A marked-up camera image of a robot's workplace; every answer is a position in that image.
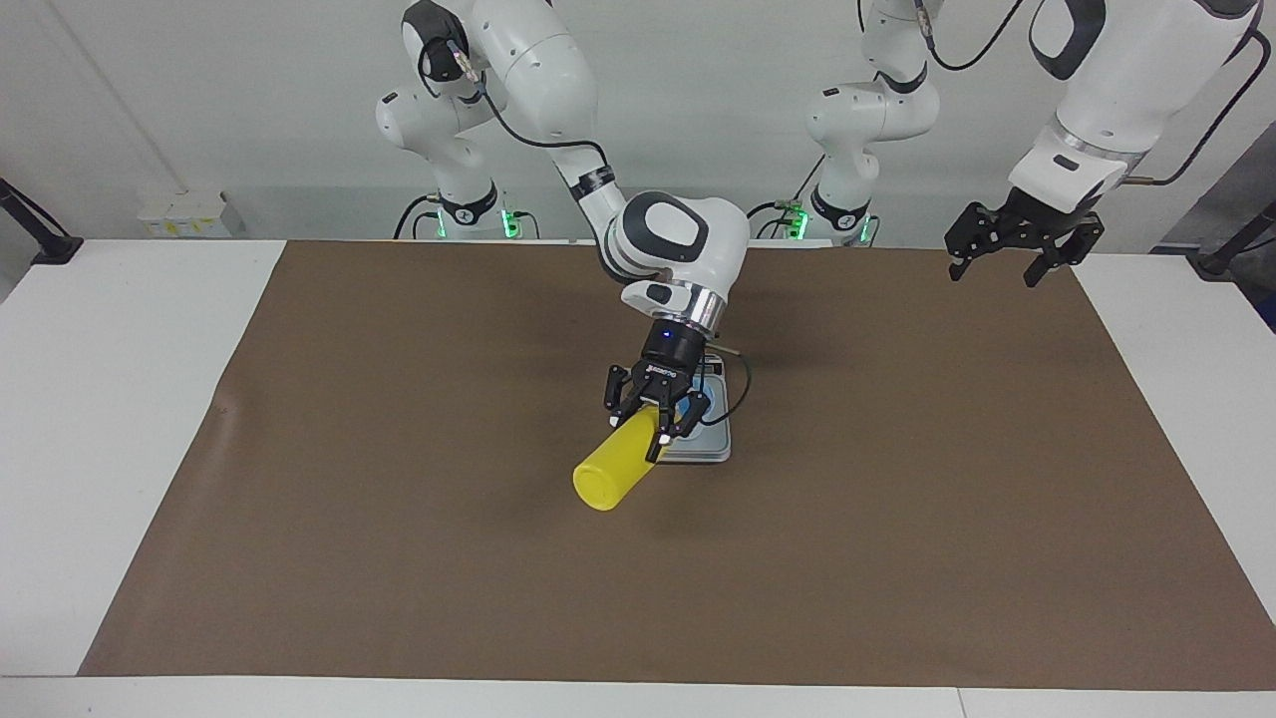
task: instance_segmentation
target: brown mat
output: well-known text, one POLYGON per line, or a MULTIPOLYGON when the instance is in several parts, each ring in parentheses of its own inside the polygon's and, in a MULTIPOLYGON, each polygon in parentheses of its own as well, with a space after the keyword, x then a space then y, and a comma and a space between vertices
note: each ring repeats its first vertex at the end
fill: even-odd
POLYGON ((602 515, 570 473, 649 323, 593 249, 292 242, 80 673, 1276 689, 1100 319, 1026 263, 752 253, 735 457, 602 515))

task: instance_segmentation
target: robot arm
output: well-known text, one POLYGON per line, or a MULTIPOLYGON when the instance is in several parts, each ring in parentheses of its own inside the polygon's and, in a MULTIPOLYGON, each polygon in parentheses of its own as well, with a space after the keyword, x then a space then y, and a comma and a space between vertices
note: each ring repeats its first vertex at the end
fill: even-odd
MULTIPOLYGON (((940 6, 943 0, 926 3, 930 15, 940 6)), ((915 0, 874 0, 864 27, 864 56, 877 77, 826 89, 806 115, 806 129, 827 157, 810 205, 832 236, 857 232, 868 214, 878 179, 868 145, 925 134, 939 116, 915 0)))
POLYGON ((1042 0, 1032 52, 1067 94, 1011 172, 1005 204, 972 203, 948 231, 952 278, 1005 246, 1041 251, 1028 286, 1081 263, 1104 231, 1095 204, 1248 40, 1261 11, 1262 0, 1042 0))
POLYGON ((493 107, 505 107, 505 97, 494 88, 495 102, 489 106, 473 83, 444 61, 450 60, 447 46, 427 42, 454 22, 434 4, 419 3, 403 14, 403 45, 420 82, 383 97, 376 103, 376 125, 396 147, 430 163, 448 236, 500 235, 507 222, 504 196, 478 148, 458 135, 491 120, 493 107))
POLYGON ((716 198, 644 191, 625 199, 591 139, 597 82, 544 0, 422 0, 408 15, 425 10, 447 19, 424 33, 404 28, 410 52, 430 73, 472 83, 509 134, 549 152, 597 237, 604 269, 625 284, 621 300, 652 316, 641 361, 632 370, 611 369, 604 403, 612 426, 656 406, 660 423, 647 454, 655 463, 661 448, 689 436, 708 409, 693 377, 744 263, 748 218, 716 198), (517 130, 491 99, 498 85, 519 111, 517 130), (684 398, 692 409, 676 417, 684 398))
POLYGON ((439 97, 417 83, 376 103, 376 125, 396 147, 420 154, 439 184, 440 221, 448 236, 491 235, 504 227, 505 203, 477 147, 458 133, 491 119, 485 103, 466 103, 453 88, 439 97))

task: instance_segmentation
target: digital scale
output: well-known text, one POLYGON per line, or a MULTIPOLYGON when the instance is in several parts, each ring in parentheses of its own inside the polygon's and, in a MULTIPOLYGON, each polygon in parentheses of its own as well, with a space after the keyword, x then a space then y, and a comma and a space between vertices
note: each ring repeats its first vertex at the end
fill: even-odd
MULTIPOLYGON (((731 421, 712 427, 704 422, 713 422, 722 417, 730 408, 726 394, 726 367, 722 357, 716 353, 706 353, 701 371, 695 375, 692 388, 704 393, 709 398, 709 409, 692 435, 686 439, 675 439, 661 458, 661 464, 721 464, 731 458, 731 421)), ((689 400, 683 399, 678 404, 678 414, 686 412, 689 400)))

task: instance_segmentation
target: white table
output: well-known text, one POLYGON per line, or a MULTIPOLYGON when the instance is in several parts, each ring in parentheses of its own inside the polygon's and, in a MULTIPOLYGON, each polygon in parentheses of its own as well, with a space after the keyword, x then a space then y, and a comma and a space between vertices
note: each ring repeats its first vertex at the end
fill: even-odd
MULTIPOLYGON (((92 241, 0 304, 0 715, 1276 715, 1276 692, 69 677, 282 249, 92 241)), ((1276 616, 1276 337, 1179 258, 1095 255, 1077 274, 1276 616)))

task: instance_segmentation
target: yellow cup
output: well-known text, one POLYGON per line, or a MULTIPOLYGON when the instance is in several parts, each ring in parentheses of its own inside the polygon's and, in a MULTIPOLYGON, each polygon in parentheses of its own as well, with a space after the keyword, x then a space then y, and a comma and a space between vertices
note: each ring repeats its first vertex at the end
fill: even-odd
POLYGON ((572 473, 581 500, 598 511, 615 509, 655 467, 647 463, 647 448, 658 426, 660 413, 648 404, 611 432, 572 473))

